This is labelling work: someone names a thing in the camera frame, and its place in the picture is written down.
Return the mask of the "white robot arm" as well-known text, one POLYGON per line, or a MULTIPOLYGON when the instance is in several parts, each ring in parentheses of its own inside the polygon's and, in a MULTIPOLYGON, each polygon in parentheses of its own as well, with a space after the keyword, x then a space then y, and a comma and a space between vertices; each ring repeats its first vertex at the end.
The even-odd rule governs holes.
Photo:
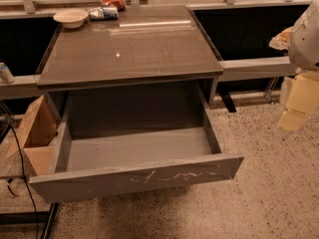
POLYGON ((281 87, 281 115, 277 128, 293 133, 304 126, 319 108, 319 0, 313 0, 293 26, 269 42, 276 50, 286 50, 296 76, 286 78, 281 87))

